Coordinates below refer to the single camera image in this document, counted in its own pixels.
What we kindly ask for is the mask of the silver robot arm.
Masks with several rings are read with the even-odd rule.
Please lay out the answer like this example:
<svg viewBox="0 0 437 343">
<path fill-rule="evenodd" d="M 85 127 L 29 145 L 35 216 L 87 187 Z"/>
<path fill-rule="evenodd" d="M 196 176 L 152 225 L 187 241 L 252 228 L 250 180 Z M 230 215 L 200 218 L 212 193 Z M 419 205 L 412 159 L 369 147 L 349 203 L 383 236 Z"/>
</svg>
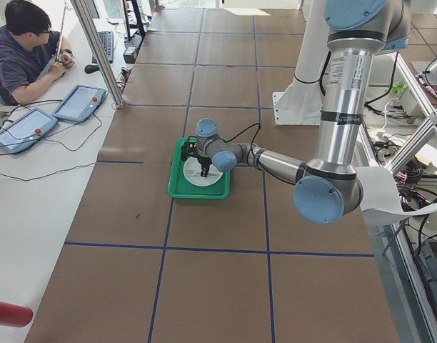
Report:
<svg viewBox="0 0 437 343">
<path fill-rule="evenodd" d="M 326 96 L 314 157 L 302 162 L 249 143 L 227 143 L 212 119 L 196 125 L 192 154 L 206 175 L 209 165 L 228 172 L 246 163 L 294 185 L 293 202 L 310 222 L 329 224 L 352 212 L 363 199 L 363 185 L 351 161 L 371 63 L 384 50 L 406 47 L 411 25 L 409 1 L 327 1 L 331 53 Z"/>
</svg>

